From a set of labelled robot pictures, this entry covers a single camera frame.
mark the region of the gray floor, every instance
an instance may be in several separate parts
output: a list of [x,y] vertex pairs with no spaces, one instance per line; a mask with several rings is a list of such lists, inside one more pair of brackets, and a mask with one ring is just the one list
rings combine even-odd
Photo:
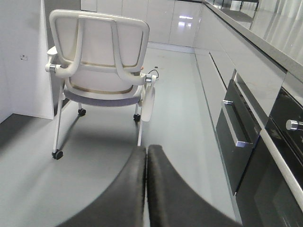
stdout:
[[[148,49],[144,72],[155,66],[160,80],[143,145],[161,144],[187,183],[235,219],[195,56]],[[85,106],[81,118],[77,108],[70,103],[63,110],[59,161],[51,158],[54,121],[13,115],[0,125],[0,226],[55,226],[90,204],[121,170],[136,146],[134,106]]]

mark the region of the power cord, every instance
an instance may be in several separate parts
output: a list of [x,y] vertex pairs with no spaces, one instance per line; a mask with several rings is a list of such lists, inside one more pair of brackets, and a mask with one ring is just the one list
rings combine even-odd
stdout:
[[154,72],[154,71],[158,74],[157,75],[157,79],[158,79],[159,78],[159,72],[157,70],[151,70],[151,71],[148,72],[148,74],[150,74],[151,72]]

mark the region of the kitchen counter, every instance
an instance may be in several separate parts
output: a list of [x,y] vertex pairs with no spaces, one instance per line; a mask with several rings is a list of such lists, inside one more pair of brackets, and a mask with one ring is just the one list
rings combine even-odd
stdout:
[[203,3],[279,65],[303,80],[303,20],[266,10],[256,3],[209,0]]

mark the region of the oven knob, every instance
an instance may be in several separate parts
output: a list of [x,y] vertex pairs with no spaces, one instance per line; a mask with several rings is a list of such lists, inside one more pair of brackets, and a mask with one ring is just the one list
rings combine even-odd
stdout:
[[303,122],[288,120],[286,121],[286,129],[291,131],[303,130]]

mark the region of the metal bracket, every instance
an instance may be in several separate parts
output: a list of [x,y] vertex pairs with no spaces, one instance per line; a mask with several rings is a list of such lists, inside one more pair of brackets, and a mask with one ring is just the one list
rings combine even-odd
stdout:
[[152,82],[152,75],[151,74],[146,74],[145,75],[145,82],[146,83],[151,83]]
[[55,65],[55,64],[51,64],[51,65],[49,66],[49,71],[50,71],[50,72],[55,72],[55,73],[56,73],[56,65]]

